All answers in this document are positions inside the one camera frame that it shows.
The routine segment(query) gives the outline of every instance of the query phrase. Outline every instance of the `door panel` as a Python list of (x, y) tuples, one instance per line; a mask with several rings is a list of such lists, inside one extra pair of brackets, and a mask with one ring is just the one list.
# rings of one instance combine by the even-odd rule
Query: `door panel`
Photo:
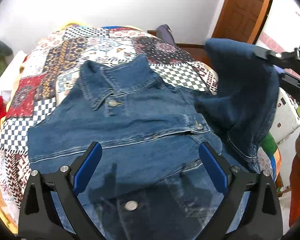
[(212, 36), (252, 43), (265, 17), (269, 1), (225, 0)]

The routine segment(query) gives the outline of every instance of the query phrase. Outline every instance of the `orange clothing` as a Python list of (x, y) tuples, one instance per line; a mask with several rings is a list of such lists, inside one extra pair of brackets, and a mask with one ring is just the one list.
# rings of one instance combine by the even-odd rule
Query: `orange clothing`
[(295, 156), (292, 162), (292, 171), (290, 174), (291, 184), (291, 207), (289, 226), (297, 220), (300, 215), (300, 159)]

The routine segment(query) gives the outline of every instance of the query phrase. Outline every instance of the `door frame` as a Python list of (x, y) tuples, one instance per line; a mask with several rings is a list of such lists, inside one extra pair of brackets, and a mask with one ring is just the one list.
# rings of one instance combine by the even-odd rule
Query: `door frame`
[[(221, 9), (219, 19), (217, 21), (216, 27), (214, 28), (214, 31), (213, 31), (213, 34), (212, 34), (212, 38), (217, 37), (217, 33), (218, 33), (218, 31), (220, 29), (220, 26), (221, 26), (221, 23), (222, 23), (222, 19), (225, 16), (226, 7), (228, 5), (228, 2), (229, 2), (229, 0), (225, 0), (224, 3), (223, 3), (223, 7)], [(247, 43), (250, 43), (250, 44), (255, 44), (256, 43), (256, 41), (258, 39), (258, 36), (259, 36), (259, 34), (260, 34), (260, 32), (261, 32), (261, 30), (262, 30), (262, 28), (263, 28), (263, 26), (266, 22), (266, 18), (268, 16), (271, 4), (272, 4), (272, 0), (264, 0), (263, 1), (259, 16), (258, 16), (257, 21), (256, 21), (256, 24), (254, 25), (254, 28), (251, 32), (251, 35), (250, 35)]]

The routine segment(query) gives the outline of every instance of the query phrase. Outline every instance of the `blue gripper pad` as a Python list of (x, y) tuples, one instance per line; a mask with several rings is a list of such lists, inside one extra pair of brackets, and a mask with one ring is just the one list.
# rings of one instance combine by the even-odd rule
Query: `blue gripper pad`
[(76, 196), (85, 191), (101, 157), (102, 147), (97, 143), (74, 176), (73, 192)]
[(205, 143), (201, 143), (199, 146), (199, 157), (202, 161), (202, 164), (206, 168), (216, 190), (223, 195), (226, 195), (228, 193), (227, 176), (221, 166), (218, 164), (217, 160), (213, 157), (213, 153), (211, 151), (214, 151), (214, 149), (211, 146), (209, 148), (210, 150), (207, 148)]

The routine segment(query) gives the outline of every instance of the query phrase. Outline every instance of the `jacket button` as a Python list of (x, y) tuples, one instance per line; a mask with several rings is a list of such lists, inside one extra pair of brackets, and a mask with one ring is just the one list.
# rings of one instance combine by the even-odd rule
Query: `jacket button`
[(124, 205), (124, 208), (128, 211), (134, 211), (136, 210), (138, 207), (138, 202), (137, 201), (134, 201), (134, 200), (131, 200), (131, 201), (128, 201), (125, 205)]
[(116, 100), (114, 100), (114, 99), (111, 99), (111, 100), (108, 101), (108, 105), (111, 106), (111, 107), (115, 107), (115, 106), (117, 106), (117, 105), (119, 105), (119, 104), (121, 104), (121, 103), (118, 103), (118, 102), (117, 102)]
[(198, 130), (202, 130), (202, 129), (203, 129), (203, 125), (200, 124), (200, 123), (197, 123), (197, 124), (195, 125), (195, 127), (196, 127)]

